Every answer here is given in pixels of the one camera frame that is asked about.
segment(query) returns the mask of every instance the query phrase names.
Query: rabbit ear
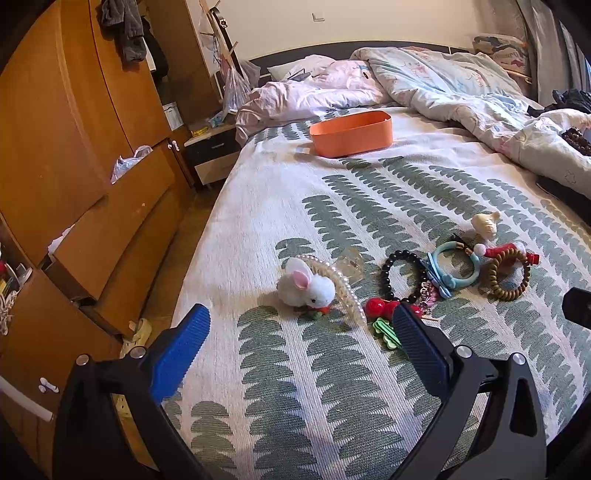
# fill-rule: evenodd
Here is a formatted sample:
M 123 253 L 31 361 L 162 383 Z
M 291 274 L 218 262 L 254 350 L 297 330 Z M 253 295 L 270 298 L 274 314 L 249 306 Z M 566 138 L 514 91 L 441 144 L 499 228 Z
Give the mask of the rabbit ear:
M 310 286 L 310 279 L 308 278 L 308 275 L 296 270 L 293 272 L 293 279 L 295 286 L 300 290 L 308 290 L 308 287 Z
M 300 258 L 291 257 L 285 264 L 285 273 L 290 274 L 296 270 L 306 274 L 310 280 L 312 279 L 312 270 L 306 265 L 306 262 Z

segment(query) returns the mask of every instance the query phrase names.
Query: white wall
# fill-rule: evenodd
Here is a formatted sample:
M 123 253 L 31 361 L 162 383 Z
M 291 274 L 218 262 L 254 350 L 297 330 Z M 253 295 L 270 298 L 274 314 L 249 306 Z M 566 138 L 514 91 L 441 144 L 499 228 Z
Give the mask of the white wall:
M 252 59 L 349 40 L 407 40 L 471 48 L 478 33 L 500 33 L 489 5 L 501 0 L 222 0 L 236 53 Z M 209 0 L 210 7 L 215 4 Z M 199 0 L 187 0 L 198 22 Z M 325 21 L 314 22 L 312 13 Z

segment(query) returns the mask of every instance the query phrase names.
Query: beaded bracelet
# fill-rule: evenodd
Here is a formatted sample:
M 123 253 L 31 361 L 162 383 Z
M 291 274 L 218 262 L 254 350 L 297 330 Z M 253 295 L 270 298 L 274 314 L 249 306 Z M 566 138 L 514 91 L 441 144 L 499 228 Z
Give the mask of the beaded bracelet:
M 414 263 L 418 273 L 418 284 L 414 289 L 413 294 L 409 295 L 408 297 L 404 297 L 402 300 L 394 296 L 389 278 L 390 268 L 396 260 L 408 260 L 409 262 Z M 386 300 L 415 303 L 421 297 L 421 286 L 427 281 L 427 271 L 417 254 L 409 252 L 408 250 L 396 250 L 393 254 L 388 256 L 388 259 L 382 266 L 380 278 L 382 279 L 382 289 L 384 291 L 384 298 Z
M 439 254 L 441 254 L 441 252 L 444 252 L 445 250 L 454 249 L 463 250 L 464 253 L 468 256 L 468 258 L 472 260 L 472 263 L 474 264 L 474 272 L 472 273 L 472 275 L 470 275 L 470 277 L 452 277 L 450 274 L 445 273 L 437 264 L 437 257 L 439 256 Z M 480 259 L 472 250 L 470 250 L 470 248 L 468 248 L 465 244 L 461 242 L 446 242 L 444 244 L 441 244 L 439 245 L 439 247 L 435 249 L 435 251 L 432 254 L 429 253 L 428 257 L 433 270 L 439 275 L 441 281 L 452 290 L 457 290 L 458 288 L 463 288 L 467 287 L 468 285 L 472 285 L 478 278 L 478 275 L 480 275 Z
M 516 258 L 523 264 L 523 280 L 521 281 L 519 287 L 515 288 L 514 290 L 505 290 L 499 285 L 496 279 L 496 274 L 499 270 L 499 265 L 503 263 L 504 260 L 508 260 L 510 258 Z M 492 294 L 499 300 L 504 301 L 518 299 L 521 297 L 522 293 L 527 288 L 527 285 L 530 283 L 530 276 L 531 264 L 525 254 L 516 248 L 504 250 L 499 253 L 491 262 L 489 278 L 491 279 Z

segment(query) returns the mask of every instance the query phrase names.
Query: screw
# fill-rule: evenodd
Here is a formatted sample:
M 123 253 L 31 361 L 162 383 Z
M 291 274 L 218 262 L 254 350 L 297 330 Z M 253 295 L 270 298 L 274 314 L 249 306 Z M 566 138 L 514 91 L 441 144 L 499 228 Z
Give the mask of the screw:
M 525 363 L 525 357 L 520 353 L 516 353 L 515 355 L 513 355 L 513 361 L 517 365 L 523 365 Z
M 142 346 L 134 346 L 129 352 L 131 358 L 142 358 L 146 354 L 146 349 Z
M 472 350 L 466 345 L 460 345 L 456 348 L 456 353 L 462 358 L 470 358 L 472 356 Z
M 82 355 L 80 355 L 77 359 L 76 359 L 76 365 L 86 365 L 88 363 L 88 355 L 86 355 L 85 353 L 83 353 Z

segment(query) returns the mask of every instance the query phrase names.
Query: blue hair tie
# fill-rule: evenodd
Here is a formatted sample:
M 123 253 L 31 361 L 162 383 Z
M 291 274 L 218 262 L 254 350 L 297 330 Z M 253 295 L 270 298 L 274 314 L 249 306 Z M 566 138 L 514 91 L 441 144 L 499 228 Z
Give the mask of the blue hair tie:
M 437 257 L 445 250 L 464 250 L 468 258 L 474 264 L 474 272 L 468 278 L 456 278 L 452 277 L 449 273 L 444 272 L 437 263 Z M 440 284 L 445 285 L 451 290 L 458 290 L 459 288 L 467 287 L 472 285 L 478 276 L 480 275 L 480 259 L 478 256 L 470 250 L 466 245 L 460 242 L 446 242 L 439 245 L 432 254 L 428 254 L 430 269 L 429 273 L 432 273 L 437 278 Z

